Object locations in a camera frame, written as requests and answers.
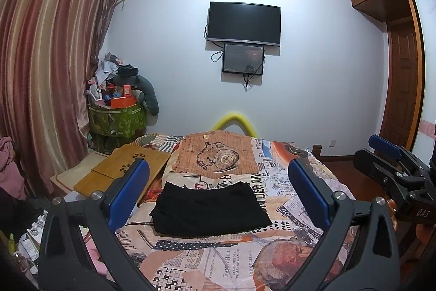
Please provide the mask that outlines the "black small garment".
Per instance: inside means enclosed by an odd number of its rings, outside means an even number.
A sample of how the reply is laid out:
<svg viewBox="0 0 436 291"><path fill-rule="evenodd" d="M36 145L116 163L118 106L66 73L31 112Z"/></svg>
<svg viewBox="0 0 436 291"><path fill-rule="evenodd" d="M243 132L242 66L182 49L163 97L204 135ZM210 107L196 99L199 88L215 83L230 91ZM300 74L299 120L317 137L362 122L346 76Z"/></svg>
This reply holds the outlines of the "black small garment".
<svg viewBox="0 0 436 291"><path fill-rule="evenodd" d="M245 182L212 190L194 190L168 182L150 216L157 233L189 239L244 233L272 225Z"/></svg>

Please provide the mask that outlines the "wooden door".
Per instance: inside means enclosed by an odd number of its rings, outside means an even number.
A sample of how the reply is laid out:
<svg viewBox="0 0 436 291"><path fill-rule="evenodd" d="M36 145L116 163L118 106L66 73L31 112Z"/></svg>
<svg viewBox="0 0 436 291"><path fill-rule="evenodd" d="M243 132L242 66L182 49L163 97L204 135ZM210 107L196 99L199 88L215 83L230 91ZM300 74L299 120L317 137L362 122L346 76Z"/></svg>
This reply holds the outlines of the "wooden door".
<svg viewBox="0 0 436 291"><path fill-rule="evenodd" d="M389 74L381 136L407 147L417 100L418 56L416 32L411 18L387 24Z"/></svg>

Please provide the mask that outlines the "pink cloth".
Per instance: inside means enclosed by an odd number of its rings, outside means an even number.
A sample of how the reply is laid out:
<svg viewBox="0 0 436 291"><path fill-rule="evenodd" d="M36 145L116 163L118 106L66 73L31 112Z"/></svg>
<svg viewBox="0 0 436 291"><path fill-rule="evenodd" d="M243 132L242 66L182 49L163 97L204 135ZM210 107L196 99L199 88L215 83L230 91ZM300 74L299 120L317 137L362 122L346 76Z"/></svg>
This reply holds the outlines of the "pink cloth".
<svg viewBox="0 0 436 291"><path fill-rule="evenodd" d="M1 138L0 150L0 186L13 198L25 200L24 177L14 160L11 137Z"/></svg>

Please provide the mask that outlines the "green storage bin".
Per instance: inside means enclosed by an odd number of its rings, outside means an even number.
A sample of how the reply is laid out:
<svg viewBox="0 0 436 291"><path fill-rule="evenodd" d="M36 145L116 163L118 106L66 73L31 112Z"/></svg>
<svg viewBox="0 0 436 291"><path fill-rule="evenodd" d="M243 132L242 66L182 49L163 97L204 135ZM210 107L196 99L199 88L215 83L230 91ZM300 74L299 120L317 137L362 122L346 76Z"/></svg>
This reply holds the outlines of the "green storage bin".
<svg viewBox="0 0 436 291"><path fill-rule="evenodd" d="M88 106L89 148L111 154L116 148L132 143L146 130L146 112L142 105L122 109Z"/></svg>

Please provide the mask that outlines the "newspaper print bed sheet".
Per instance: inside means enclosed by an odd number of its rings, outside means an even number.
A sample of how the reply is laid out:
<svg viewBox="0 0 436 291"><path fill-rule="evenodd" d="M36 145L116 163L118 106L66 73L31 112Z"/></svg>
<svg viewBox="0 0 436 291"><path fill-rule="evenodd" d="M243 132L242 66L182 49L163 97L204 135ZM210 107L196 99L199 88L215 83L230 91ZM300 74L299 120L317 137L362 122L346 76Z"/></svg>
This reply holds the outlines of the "newspaper print bed sheet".
<svg viewBox="0 0 436 291"><path fill-rule="evenodd" d="M227 131L135 143L167 162L115 236L156 290L281 290L322 236L289 181L290 162L347 190L293 143Z"/></svg>

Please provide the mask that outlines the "orange box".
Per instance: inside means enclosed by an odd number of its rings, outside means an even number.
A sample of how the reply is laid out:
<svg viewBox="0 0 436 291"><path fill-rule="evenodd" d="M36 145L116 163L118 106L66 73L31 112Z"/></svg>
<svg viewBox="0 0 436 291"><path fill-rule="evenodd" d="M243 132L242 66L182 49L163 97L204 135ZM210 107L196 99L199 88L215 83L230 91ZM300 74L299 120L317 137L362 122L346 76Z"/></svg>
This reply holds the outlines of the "orange box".
<svg viewBox="0 0 436 291"><path fill-rule="evenodd" d="M111 94L110 107L112 109L124 109L133 106L137 100L132 94L132 87L130 84L124 84L122 87L116 87Z"/></svg>

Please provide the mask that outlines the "yellow foam tube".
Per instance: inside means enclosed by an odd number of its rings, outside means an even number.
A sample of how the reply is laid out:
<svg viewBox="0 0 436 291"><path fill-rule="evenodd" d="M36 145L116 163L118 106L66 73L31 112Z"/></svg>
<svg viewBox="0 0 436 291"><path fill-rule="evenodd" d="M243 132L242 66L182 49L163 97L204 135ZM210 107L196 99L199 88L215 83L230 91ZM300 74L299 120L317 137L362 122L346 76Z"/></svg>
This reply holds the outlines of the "yellow foam tube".
<svg viewBox="0 0 436 291"><path fill-rule="evenodd" d="M258 137L257 132L254 130L248 119L244 115L237 112L231 112L227 115L224 115L218 120L211 130L224 131L227 127L233 124L238 125L246 136Z"/></svg>

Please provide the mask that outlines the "striped pink curtain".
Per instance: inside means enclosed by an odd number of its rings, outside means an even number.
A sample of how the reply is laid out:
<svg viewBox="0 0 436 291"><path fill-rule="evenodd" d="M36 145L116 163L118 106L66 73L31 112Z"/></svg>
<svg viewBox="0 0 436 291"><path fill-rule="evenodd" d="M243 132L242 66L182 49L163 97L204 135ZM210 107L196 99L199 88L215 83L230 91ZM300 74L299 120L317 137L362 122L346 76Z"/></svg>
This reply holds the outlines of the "striped pink curtain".
<svg viewBox="0 0 436 291"><path fill-rule="evenodd" d="M36 193L87 155L86 88L116 1L1 0L1 134Z"/></svg>

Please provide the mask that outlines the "wooden bed post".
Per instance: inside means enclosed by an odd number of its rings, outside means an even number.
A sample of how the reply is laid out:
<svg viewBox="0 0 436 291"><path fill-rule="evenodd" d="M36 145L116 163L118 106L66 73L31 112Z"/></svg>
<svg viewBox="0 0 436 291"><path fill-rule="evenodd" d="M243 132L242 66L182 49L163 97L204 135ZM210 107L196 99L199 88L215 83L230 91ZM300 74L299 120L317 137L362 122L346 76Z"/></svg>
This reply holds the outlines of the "wooden bed post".
<svg viewBox="0 0 436 291"><path fill-rule="evenodd" d="M311 153L312 153L312 155L313 155L314 157L316 157L317 159L319 159L320 156L321 156L321 154L322 154L322 145L315 144L315 145L312 147Z"/></svg>

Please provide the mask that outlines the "small wall monitor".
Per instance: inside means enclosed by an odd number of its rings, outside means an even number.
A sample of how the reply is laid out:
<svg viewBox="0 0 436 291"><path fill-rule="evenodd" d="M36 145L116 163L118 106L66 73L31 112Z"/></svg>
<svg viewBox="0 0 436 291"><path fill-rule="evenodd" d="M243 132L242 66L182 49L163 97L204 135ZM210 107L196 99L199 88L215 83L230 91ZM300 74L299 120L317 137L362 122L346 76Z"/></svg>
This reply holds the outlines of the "small wall monitor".
<svg viewBox="0 0 436 291"><path fill-rule="evenodd" d="M231 74L263 75L265 48L248 44L225 44L222 71Z"/></svg>

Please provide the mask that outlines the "wall mounted television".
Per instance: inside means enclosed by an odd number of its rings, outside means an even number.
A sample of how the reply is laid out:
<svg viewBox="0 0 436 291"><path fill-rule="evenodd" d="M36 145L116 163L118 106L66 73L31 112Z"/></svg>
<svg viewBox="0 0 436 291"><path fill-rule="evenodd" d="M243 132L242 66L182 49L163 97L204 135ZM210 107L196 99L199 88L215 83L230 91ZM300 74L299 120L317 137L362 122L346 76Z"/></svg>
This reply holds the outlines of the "wall mounted television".
<svg viewBox="0 0 436 291"><path fill-rule="evenodd" d="M281 44L281 8L266 4L211 1L208 11L209 41Z"/></svg>

